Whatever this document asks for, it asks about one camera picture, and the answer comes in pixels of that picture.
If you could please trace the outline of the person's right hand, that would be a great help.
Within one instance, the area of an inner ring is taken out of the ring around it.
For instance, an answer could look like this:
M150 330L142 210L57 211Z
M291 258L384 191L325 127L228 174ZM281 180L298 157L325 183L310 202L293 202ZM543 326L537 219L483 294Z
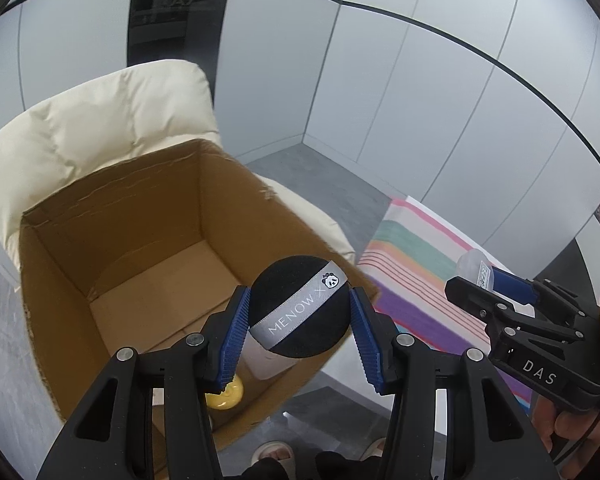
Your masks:
M597 415L597 410L585 414L558 413L556 406L550 400L545 399L544 396L538 396L532 410L531 420L546 451L550 452L553 447L553 434L569 441L577 441L592 426ZM560 467L562 479L576 478L599 448L600 420L580 448Z

